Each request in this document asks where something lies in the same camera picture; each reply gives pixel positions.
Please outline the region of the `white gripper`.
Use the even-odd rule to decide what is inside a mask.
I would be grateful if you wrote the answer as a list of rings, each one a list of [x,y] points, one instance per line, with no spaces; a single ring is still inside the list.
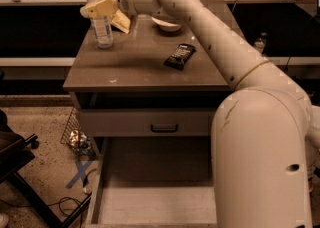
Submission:
[[[139,0],[94,0],[80,9],[80,14],[85,18],[98,18],[113,15],[119,9],[129,15],[138,15]]]

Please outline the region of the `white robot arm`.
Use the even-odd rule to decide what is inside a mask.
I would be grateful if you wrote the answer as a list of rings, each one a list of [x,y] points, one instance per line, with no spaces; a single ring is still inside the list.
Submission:
[[[212,123],[218,228],[312,228],[307,93],[200,0],[95,0],[80,10],[88,18],[117,11],[184,22],[233,91]]]

